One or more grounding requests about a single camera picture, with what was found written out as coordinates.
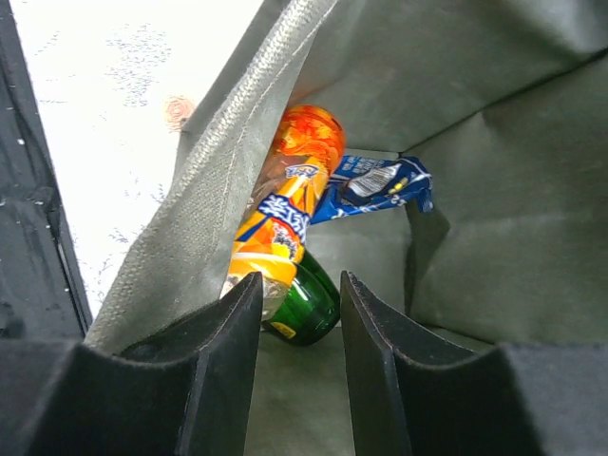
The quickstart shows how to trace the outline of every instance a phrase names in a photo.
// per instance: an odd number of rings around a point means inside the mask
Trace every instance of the blue wrapper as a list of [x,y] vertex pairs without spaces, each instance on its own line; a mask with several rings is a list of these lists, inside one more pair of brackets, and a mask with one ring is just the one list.
[[429,212],[431,190],[432,177],[416,158],[345,156],[330,177],[311,224],[399,207],[411,200],[421,212]]

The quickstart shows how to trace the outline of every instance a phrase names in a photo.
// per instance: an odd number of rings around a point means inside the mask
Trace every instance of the stained white surface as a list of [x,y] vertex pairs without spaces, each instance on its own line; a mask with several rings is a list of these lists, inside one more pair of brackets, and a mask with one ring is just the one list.
[[89,305],[173,174],[172,96],[198,103],[261,0],[12,0]]

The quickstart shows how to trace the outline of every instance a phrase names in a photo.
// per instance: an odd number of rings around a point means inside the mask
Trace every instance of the candy wrapper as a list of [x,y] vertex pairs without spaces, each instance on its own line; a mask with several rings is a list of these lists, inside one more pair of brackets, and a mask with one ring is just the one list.
[[432,177],[413,157],[375,160],[345,156],[321,197],[311,224],[356,216],[416,200],[421,212],[433,208]]

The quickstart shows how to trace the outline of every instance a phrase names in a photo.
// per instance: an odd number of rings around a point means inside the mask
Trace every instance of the gray fabric bag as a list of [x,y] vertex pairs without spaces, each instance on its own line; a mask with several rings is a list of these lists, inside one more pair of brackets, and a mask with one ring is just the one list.
[[431,215],[311,228],[333,278],[353,271],[464,345],[608,340],[607,48],[596,0],[267,0],[184,126],[169,195],[86,343],[120,352],[218,298],[296,103],[328,108],[349,153],[406,153],[434,176]]

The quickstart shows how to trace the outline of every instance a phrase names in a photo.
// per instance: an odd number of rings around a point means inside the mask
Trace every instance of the bottle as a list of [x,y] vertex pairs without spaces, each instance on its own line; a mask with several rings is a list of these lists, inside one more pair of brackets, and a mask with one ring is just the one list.
[[262,328],[291,345],[305,347],[323,338],[340,320],[340,293],[306,251],[296,266],[285,300]]
[[262,320],[275,314],[295,279],[306,229],[345,143],[342,127],[325,109],[300,105],[285,112],[237,230],[222,295],[260,271]]

